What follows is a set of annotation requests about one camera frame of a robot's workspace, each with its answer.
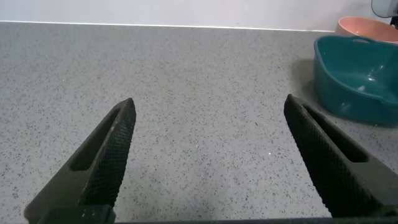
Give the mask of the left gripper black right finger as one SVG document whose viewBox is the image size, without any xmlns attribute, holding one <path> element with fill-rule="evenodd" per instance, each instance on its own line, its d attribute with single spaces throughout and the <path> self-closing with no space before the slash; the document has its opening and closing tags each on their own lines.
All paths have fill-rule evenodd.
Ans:
<svg viewBox="0 0 398 224">
<path fill-rule="evenodd" d="M 333 217 L 396 217 L 397 174 L 300 98 L 284 116 L 310 178 Z"/>
</svg>

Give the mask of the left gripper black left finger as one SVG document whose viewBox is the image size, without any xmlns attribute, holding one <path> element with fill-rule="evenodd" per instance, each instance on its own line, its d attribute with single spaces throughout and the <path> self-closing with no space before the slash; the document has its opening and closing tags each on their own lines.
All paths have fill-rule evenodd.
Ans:
<svg viewBox="0 0 398 224">
<path fill-rule="evenodd" d="M 24 210 L 29 223 L 114 223 L 136 123 L 132 98 L 116 104 Z"/>
</svg>

